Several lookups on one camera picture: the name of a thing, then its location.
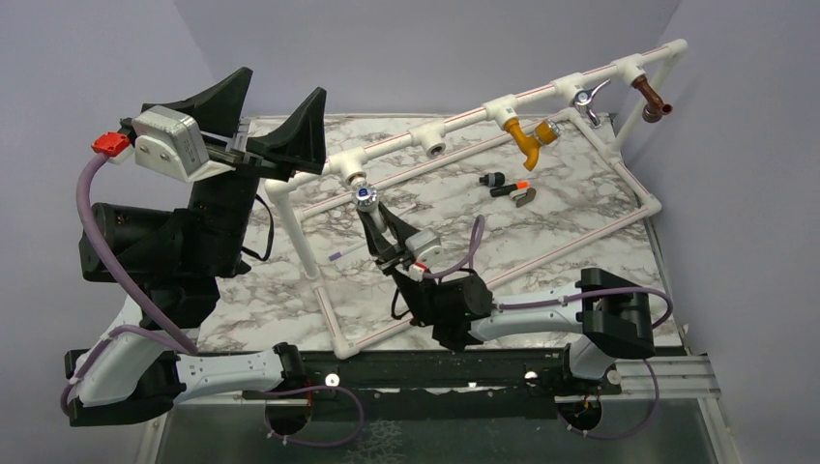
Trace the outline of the white faucet chrome knob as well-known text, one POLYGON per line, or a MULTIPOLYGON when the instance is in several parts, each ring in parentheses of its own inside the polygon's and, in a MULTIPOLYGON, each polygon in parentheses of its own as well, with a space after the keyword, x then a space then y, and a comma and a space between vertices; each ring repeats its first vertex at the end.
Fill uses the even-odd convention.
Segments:
POLYGON ((364 230, 373 237, 382 238, 387 224, 379 210, 380 199, 377 188, 368 183, 353 187, 352 201, 360 216, 364 230))

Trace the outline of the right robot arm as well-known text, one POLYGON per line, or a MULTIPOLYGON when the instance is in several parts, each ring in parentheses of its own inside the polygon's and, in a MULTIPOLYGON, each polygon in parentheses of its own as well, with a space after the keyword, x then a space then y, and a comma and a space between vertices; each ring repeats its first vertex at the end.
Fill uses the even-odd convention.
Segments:
POLYGON ((580 334, 580 347, 558 367, 560 385, 581 393, 597 379, 589 351, 611 359, 644 360, 656 353, 650 296, 641 287, 599 268, 582 270, 575 284, 546 292, 496 296, 472 267, 483 237, 484 218, 473 222, 468 250, 448 269, 429 266, 441 254, 430 229, 418 229, 385 205, 359 208, 370 256, 403 299, 410 323, 430 327, 441 346, 462 351, 515 334, 580 334))

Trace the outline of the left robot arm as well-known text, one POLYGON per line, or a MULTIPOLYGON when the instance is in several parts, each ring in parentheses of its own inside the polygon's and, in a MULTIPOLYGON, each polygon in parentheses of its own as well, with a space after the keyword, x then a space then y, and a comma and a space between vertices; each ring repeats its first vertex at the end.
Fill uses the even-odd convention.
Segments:
POLYGON ((93 143, 75 190, 81 273, 120 285, 127 297, 91 348, 65 357, 60 404, 71 426, 136 424, 202 396, 288 397, 307 387, 292 344, 245 355, 200 354, 196 347, 220 299, 219 280, 269 258, 245 245, 259 184, 300 171, 317 174, 326 160, 326 91, 314 89, 272 133, 245 137, 240 122, 251 78, 241 67, 192 97, 144 103, 93 143), (100 168, 127 159, 189 184, 187 206, 163 211, 92 202, 100 168))

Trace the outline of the black orange marker pen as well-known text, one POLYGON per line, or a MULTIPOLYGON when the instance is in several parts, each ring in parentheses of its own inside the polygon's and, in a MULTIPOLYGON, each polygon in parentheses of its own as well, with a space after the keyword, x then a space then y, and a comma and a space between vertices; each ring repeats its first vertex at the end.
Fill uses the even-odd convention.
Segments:
POLYGON ((501 197, 501 196, 508 196, 511 193, 520 190, 520 189, 528 189, 530 184, 526 181, 517 182, 514 184, 503 185, 499 187, 492 188, 489 193, 491 197, 501 197))

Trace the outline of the small black grey cap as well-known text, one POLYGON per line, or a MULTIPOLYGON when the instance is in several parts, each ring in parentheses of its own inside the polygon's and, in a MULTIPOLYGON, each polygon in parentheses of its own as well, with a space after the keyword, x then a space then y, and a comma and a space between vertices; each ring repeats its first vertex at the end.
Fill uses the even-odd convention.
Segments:
POLYGON ((482 186, 489 188, 501 187, 506 183, 506 176, 502 172, 491 172, 479 178, 482 186))

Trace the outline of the yellow plastic faucet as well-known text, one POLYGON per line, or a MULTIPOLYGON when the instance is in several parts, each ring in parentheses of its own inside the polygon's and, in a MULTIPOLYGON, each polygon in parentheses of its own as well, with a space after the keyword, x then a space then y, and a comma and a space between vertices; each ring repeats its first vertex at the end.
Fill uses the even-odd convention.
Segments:
POLYGON ((525 156, 523 166, 528 171, 533 171, 537 166, 541 147, 552 144, 561 135, 559 127, 549 119, 539 122, 531 134, 522 129, 517 118, 507 121, 503 125, 503 130, 512 137, 519 151, 525 156))

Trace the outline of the brown plastic faucet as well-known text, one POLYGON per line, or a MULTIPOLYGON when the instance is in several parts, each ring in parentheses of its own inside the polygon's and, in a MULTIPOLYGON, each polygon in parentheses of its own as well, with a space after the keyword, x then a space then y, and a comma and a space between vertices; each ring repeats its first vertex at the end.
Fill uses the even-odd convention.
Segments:
POLYGON ((645 100, 645 105, 641 112, 641 117, 645 122, 649 124, 657 123, 673 111, 672 104, 662 99, 658 92, 652 87, 645 74, 636 77, 630 85, 633 89, 637 90, 645 100))

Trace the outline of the white PVC pipe frame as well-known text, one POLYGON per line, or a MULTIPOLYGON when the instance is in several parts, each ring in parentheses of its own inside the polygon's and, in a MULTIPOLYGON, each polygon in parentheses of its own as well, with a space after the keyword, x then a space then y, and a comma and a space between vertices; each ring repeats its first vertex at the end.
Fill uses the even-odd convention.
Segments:
MULTIPOLYGON (((303 267, 307 272, 308 279, 312 282, 312 292, 317 298, 319 309, 325 318, 333 352, 336 357, 341 360, 351 358, 366 348, 373 347, 409 330, 410 324, 407 321, 397 322, 356 341, 347 338, 339 326, 337 316, 328 297, 322 273, 318 268, 315 256, 302 229, 304 219, 319 213, 324 213, 344 204, 347 197, 344 194, 339 194, 323 202, 313 204, 305 210, 296 211, 291 205, 291 192, 302 185, 328 176, 339 177, 345 185, 349 185, 353 181, 363 181, 366 179, 365 166, 369 161, 379 159, 408 147, 423 148, 431 156, 429 161, 401 171, 375 184, 377 189, 396 186, 401 182, 426 174, 437 168, 464 160, 483 150, 495 148, 513 141, 513 138, 503 130, 503 125, 511 118, 517 118, 520 122, 516 110, 522 105, 555 97, 566 102, 567 107, 552 114, 552 119, 556 121, 571 121, 596 148, 601 163, 610 167, 630 187, 639 199, 640 206, 637 210, 599 229, 588 232, 565 245, 554 248, 547 254, 499 275, 489 282, 493 286, 509 283, 530 271, 534 271, 574 251, 589 246, 642 219, 650 218, 660 211, 660 202, 630 172, 621 155, 621 148, 630 135, 634 125, 638 120, 643 120, 641 112, 645 105, 644 98, 642 97, 643 101, 635 106, 627 121, 622 126, 622 129, 616 135, 616 138, 609 144, 603 143, 594 133, 593 129, 584 123, 582 115, 571 106, 571 100, 579 90, 590 88, 589 86, 591 84, 599 84, 611 77, 617 77, 631 87, 630 84, 632 81, 641 74, 646 75, 652 87, 659 94, 659 89, 663 82, 687 50, 688 43, 684 39, 665 43, 652 50, 619 58, 605 66, 587 72, 575 72, 559 77, 546 85, 532 90, 518 94, 508 94, 487 101, 481 106, 464 113, 446 119, 433 120, 369 145, 344 150, 332 155, 330 159, 325 162, 324 170, 321 174, 303 173, 296 175, 290 181, 269 180, 265 182, 264 189, 267 196, 269 200, 273 202, 279 214, 280 223, 297 251, 303 267), (501 129, 501 134, 486 141, 456 150, 448 155, 437 155, 435 153, 436 150, 442 147, 446 134, 468 128, 484 121, 494 122, 501 129)), ((528 134, 531 134, 536 126, 535 124, 523 125, 521 122, 520 125, 528 134)))

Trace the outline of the black mounting rail base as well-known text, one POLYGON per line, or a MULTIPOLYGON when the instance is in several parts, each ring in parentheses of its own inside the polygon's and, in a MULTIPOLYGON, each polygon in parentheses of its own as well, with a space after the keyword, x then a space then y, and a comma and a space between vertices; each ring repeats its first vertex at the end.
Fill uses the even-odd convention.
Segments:
POLYGON ((524 418, 553 420, 559 398, 598 399, 621 388, 607 379, 573 380, 560 348, 482 349, 460 353, 366 351, 339 360, 328 351, 302 354, 311 386, 339 384, 339 391, 266 398, 243 389, 216 405, 261 409, 276 420, 438 421, 524 418))

